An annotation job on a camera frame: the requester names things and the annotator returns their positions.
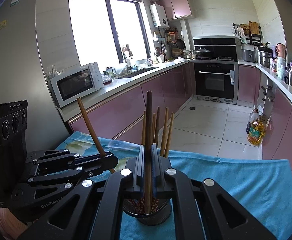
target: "white microwave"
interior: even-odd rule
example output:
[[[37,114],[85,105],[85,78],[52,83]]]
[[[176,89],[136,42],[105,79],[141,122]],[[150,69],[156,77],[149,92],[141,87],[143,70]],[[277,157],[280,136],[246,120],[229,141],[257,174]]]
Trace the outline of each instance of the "white microwave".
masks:
[[[89,95],[103,87],[102,75],[97,62],[78,66],[51,78],[48,81],[49,90],[58,107],[63,107],[75,101],[78,97]]]

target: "window frame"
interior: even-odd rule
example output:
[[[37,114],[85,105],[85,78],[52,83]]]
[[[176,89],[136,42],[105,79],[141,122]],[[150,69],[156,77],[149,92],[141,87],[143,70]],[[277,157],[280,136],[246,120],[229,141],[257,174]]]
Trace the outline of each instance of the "window frame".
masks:
[[[150,58],[150,47],[149,47],[148,38],[147,38],[147,34],[146,34],[145,24],[144,24],[143,17],[142,17],[142,11],[141,11],[141,7],[140,7],[140,3],[139,2],[135,2],[135,1],[130,1],[130,0],[117,0],[117,1],[124,1],[124,2],[130,2],[130,3],[134,3],[135,4],[137,15],[138,15],[138,19],[139,19],[139,23],[140,23],[140,27],[141,27],[141,30],[142,30],[144,45],[145,45],[145,49],[146,49],[146,55],[147,55],[147,58]],[[122,53],[122,50],[121,50],[121,47],[120,47],[120,43],[119,43],[119,39],[118,39],[118,33],[117,33],[117,30],[116,30],[116,25],[115,25],[115,21],[114,21],[111,5],[110,5],[110,0],[105,0],[105,3],[106,3],[107,12],[108,12],[108,18],[109,18],[109,21],[110,21],[110,28],[111,28],[111,32],[113,34],[114,43],[115,43],[115,47],[116,47],[116,51],[117,51],[118,61],[119,61],[119,63],[123,63],[124,62],[124,57],[123,57],[123,53]]]

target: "yellow sticker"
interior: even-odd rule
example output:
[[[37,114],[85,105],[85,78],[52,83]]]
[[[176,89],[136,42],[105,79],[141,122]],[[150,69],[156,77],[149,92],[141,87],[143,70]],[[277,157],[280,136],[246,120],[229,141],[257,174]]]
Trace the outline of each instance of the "yellow sticker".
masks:
[[[6,22],[7,22],[7,20],[0,22],[0,29],[6,27]]]

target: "chopstick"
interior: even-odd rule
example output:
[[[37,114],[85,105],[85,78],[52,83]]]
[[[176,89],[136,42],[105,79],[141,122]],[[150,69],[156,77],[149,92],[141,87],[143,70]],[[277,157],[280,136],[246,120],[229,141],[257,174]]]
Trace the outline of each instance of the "chopstick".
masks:
[[[153,114],[153,124],[151,126],[151,141],[152,141],[152,144],[153,144],[154,138],[155,138],[155,130],[156,130],[156,113]]]
[[[144,162],[145,162],[145,214],[150,214],[151,205],[153,200],[153,187],[152,187],[152,171],[151,171],[151,145],[153,143],[152,126],[151,126],[151,110],[152,109],[152,94],[151,91],[147,91],[146,99],[146,125],[145,125],[145,148],[144,148]]]
[[[96,135],[96,133],[94,131],[94,128],[93,128],[92,124],[90,123],[90,120],[89,120],[88,115],[86,113],[86,110],[85,110],[84,104],[82,102],[82,99],[81,98],[77,98],[77,102],[78,102],[80,111],[81,111],[81,113],[83,115],[85,124],[86,124],[86,126],[88,128],[88,131],[90,133],[90,136],[92,137],[92,139],[94,141],[94,144],[95,144],[95,146],[97,148],[97,151],[99,152],[101,157],[105,157],[106,153],[105,153],[104,148],[102,147],[101,142],[99,141],[99,139],[98,139],[98,137],[97,137],[97,135]],[[111,173],[115,172],[114,169],[110,169],[109,171]]]
[[[146,110],[143,117],[143,130],[142,130],[142,145],[145,146],[145,129],[146,129]]]
[[[171,132],[172,132],[172,124],[174,122],[174,113],[171,113],[171,118],[170,118],[170,125],[169,125],[169,132],[167,136],[167,143],[166,143],[166,148],[165,148],[165,154],[164,157],[167,158],[169,154],[169,146],[170,146],[170,140],[171,140]]]
[[[156,118],[156,126],[155,126],[155,138],[153,140],[154,143],[156,143],[156,147],[158,145],[158,133],[159,133],[159,112],[160,112],[160,107],[157,107],[157,118]]]
[[[165,144],[166,144],[166,134],[167,134],[168,112],[169,112],[169,108],[166,107],[165,121],[164,121],[164,130],[163,130],[163,132],[162,132],[161,147],[160,147],[160,156],[161,156],[161,157],[164,157],[164,154],[165,154]]]

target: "window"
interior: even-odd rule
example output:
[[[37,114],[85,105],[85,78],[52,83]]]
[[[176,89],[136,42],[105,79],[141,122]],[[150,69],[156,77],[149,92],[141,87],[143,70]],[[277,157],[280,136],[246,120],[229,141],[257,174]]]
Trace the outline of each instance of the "window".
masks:
[[[129,44],[134,60],[150,57],[139,3],[125,0],[69,0],[80,64],[97,62],[103,72],[124,62]]]

